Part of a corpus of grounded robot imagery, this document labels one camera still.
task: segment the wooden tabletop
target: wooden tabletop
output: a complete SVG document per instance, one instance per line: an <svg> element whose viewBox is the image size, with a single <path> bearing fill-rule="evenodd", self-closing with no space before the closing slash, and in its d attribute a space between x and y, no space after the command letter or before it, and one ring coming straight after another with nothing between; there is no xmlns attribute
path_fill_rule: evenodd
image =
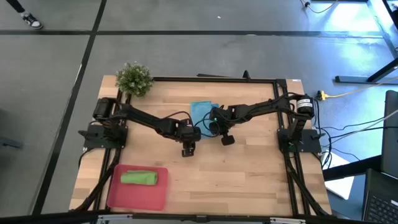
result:
<svg viewBox="0 0 398 224"><path fill-rule="evenodd" d="M104 76L99 98L116 97L114 76ZM303 93L300 80L287 80L288 91ZM219 105L254 104L274 98L273 87L263 83L155 82L144 98L131 104L147 113L164 117L190 111L193 101ZM176 115L184 119L183 114ZM129 134L120 164L166 167L169 187L164 211L113 208L114 212L145 212L209 215L291 215L291 205L283 156L276 131L277 114L253 118L231 128L235 143L223 146L221 138L197 142L195 155L183 158L182 144L162 138L150 128L127 122ZM84 156L76 179L70 208L76 208L98 182L103 149ZM331 213L319 161L301 153L305 183L316 201ZM108 186L104 188L101 208ZM296 186L298 208L302 201Z"/></svg>

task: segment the blue cloth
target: blue cloth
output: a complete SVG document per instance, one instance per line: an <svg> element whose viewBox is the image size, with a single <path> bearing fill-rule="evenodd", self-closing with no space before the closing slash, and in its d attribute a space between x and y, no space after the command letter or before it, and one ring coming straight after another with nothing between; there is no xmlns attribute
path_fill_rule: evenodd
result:
<svg viewBox="0 0 398 224"><path fill-rule="evenodd" d="M213 107L218 107L218 104L217 103L211 104L211 101L202 101L202 102L191 103L191 117L192 117L193 124L196 124L197 122L201 121L203 118L209 119L210 114L206 115L206 117L204 117L204 115L209 113ZM211 122L212 121L205 120L205 125L207 128L209 128L209 124ZM200 132L202 134L206 134L208 136L213 135L209 130L207 130L204 127L203 122L198 123L197 127L200 128Z"/></svg>

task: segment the laptop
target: laptop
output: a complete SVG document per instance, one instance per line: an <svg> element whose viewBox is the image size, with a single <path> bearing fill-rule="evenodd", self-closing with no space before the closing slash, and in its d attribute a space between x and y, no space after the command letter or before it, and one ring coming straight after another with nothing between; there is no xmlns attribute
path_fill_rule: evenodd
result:
<svg viewBox="0 0 398 224"><path fill-rule="evenodd" d="M398 92L386 93L384 116L398 110ZM398 126L398 113L384 121L384 126ZM381 171L366 171L363 220L398 224L398 129L384 129Z"/></svg>

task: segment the gray floor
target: gray floor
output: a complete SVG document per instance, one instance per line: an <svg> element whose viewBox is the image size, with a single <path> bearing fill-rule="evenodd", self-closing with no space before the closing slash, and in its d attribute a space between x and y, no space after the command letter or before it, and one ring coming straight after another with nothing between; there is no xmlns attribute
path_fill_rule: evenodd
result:
<svg viewBox="0 0 398 224"><path fill-rule="evenodd" d="M46 29L91 30L100 0L21 3L42 19ZM327 5L312 4L316 9ZM383 15L383 11L377 10L377 13ZM390 30L389 34L395 43L398 37L396 30L386 21L386 30ZM0 30L4 29L27 27L3 1L0 2ZM324 14L314 14L303 11L299 0L108 0L99 29L378 30L365 4L339 3ZM29 212L87 40L86 35L0 35L0 136L24 143L21 150L8 147L0 150L2 217ZM64 212L68 209L83 144L77 131L85 129L90 120L102 76L114 74L124 62L143 63L153 75L195 76L197 73L208 73L240 77L244 70L249 70L252 77L301 79L305 92L310 95L317 90L335 95L362 86L336 84L333 82L334 76L368 76L392 59L383 39L225 35L97 36L44 212ZM322 126L342 127L382 117L387 90L398 91L398 87L379 86L321 102ZM381 131L357 134L333 147L354 153L360 159L375 156L381 151ZM355 161L350 156L336 153ZM360 188L360 185L356 179L356 186ZM355 215L358 213L357 202L350 200L349 203L355 204L350 204L354 208L353 212L345 214L341 211L340 201L335 200L333 195L330 195L330 200L334 210L358 218L358 214Z"/></svg>

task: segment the green plant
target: green plant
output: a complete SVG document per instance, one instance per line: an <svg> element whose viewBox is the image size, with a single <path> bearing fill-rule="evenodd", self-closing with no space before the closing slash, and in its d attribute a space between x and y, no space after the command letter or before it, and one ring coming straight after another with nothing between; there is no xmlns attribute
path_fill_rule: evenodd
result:
<svg viewBox="0 0 398 224"><path fill-rule="evenodd" d="M144 96L152 87L153 79L149 74L149 69L134 62L125 63L123 68L116 72L116 86L122 92L132 95Z"/></svg>

